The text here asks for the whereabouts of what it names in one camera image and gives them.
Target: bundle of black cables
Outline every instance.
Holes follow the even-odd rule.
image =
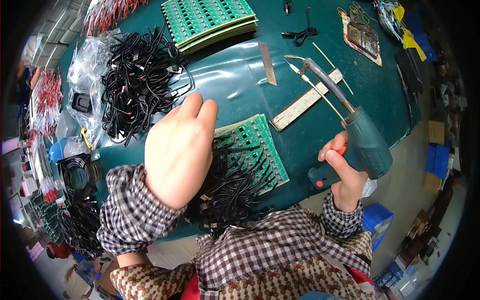
[[[201,229],[214,238],[218,238],[231,225],[258,220],[273,210],[271,206],[256,210],[261,202],[257,196],[264,190],[273,190],[277,186],[277,182],[274,183],[276,174],[270,170],[263,152],[252,167],[244,167],[245,162],[240,162],[242,152],[261,146],[230,149],[231,146],[232,144],[227,144],[214,149],[207,177],[185,212],[190,223],[199,222]],[[238,156],[228,162],[228,154],[233,152],[238,152]]]
[[[80,255],[87,259],[102,256],[105,251],[96,238],[96,232],[100,228],[96,201],[80,202],[67,207],[58,206],[57,218],[65,241]]]
[[[174,43],[158,30],[148,33],[112,35],[118,43],[110,48],[109,72],[102,76],[105,91],[103,129],[116,144],[128,145],[132,136],[150,129],[150,118],[157,112],[168,112],[179,97],[193,89],[193,78],[186,70],[187,61]],[[189,83],[176,89],[168,86],[170,78],[183,70]],[[189,88],[179,95],[178,91]]]

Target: metal ruler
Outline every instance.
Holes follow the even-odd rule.
[[[342,81],[343,74],[339,69],[335,68],[330,71],[328,77],[330,77],[337,84]],[[328,92],[328,89],[321,82],[318,82],[315,86],[322,92],[322,94],[326,94]],[[282,131],[319,99],[320,96],[317,94],[317,92],[310,88],[268,122],[272,124],[277,131]]]
[[[268,46],[267,44],[258,42],[258,48],[260,48],[260,54],[262,55],[262,61],[264,63],[268,83],[276,85],[275,72],[273,71],[272,59],[270,58]]]

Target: green circuit board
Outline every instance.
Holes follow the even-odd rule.
[[[246,0],[169,0],[162,4],[162,13],[178,48],[219,29],[255,20]]]
[[[228,163],[232,164],[230,171],[234,171],[238,167],[253,168],[259,159],[260,163],[266,159],[264,164],[258,168],[255,180],[260,180],[265,172],[270,173],[271,171],[273,173],[270,178],[274,176],[275,179],[260,193],[268,192],[274,185],[278,187],[290,180],[275,148],[265,115],[257,115],[240,124],[217,129],[214,135],[215,140],[218,142],[218,147],[231,145],[228,147],[229,149],[261,146],[257,149],[233,152],[228,155]]]

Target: wooden stick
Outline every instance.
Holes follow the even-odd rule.
[[[320,51],[320,53],[325,57],[325,59],[330,63],[330,65],[332,66],[332,68],[335,69],[335,66],[332,64],[332,62],[328,59],[328,57],[325,55],[325,53],[320,49],[318,48],[317,44],[313,43],[312,44],[315,46],[315,48],[318,49],[318,51]],[[352,92],[352,89],[350,88],[350,86],[348,85],[348,83],[345,81],[344,78],[342,78],[342,81],[345,83],[345,85],[347,86],[348,90],[352,93],[353,95],[353,92]]]

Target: floor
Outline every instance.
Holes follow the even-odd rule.
[[[435,195],[423,188],[428,148],[428,93],[420,96],[422,121],[391,149],[391,170],[377,181],[377,189],[363,198],[364,206],[381,203],[395,214],[384,240],[373,254],[372,277],[384,270],[397,256],[400,245],[421,209],[435,200]],[[301,202],[302,206],[319,214],[326,192]],[[198,247],[195,238],[155,243],[148,248],[148,257],[156,266],[174,268],[191,261]]]

